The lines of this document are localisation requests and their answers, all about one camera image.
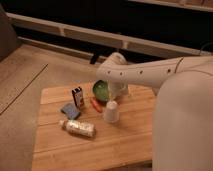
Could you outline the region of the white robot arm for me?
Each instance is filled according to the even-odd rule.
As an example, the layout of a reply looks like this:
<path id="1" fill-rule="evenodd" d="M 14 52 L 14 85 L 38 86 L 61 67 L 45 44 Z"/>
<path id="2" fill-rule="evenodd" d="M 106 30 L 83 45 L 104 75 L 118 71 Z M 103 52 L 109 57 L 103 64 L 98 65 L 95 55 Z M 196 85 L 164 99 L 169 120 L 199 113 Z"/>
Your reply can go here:
<path id="1" fill-rule="evenodd" d="M 153 112 L 153 171 L 213 171 L 213 55 L 128 65 L 111 54 L 97 76 L 157 92 Z"/>

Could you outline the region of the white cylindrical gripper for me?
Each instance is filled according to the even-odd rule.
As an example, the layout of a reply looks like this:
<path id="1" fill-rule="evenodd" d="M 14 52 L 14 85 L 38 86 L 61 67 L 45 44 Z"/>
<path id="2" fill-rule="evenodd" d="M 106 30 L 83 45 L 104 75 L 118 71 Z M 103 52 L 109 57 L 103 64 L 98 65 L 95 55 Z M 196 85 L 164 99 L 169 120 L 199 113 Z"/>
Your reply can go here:
<path id="1" fill-rule="evenodd" d="M 126 84 L 110 82 L 108 88 L 112 99 L 128 93 L 128 86 Z"/>

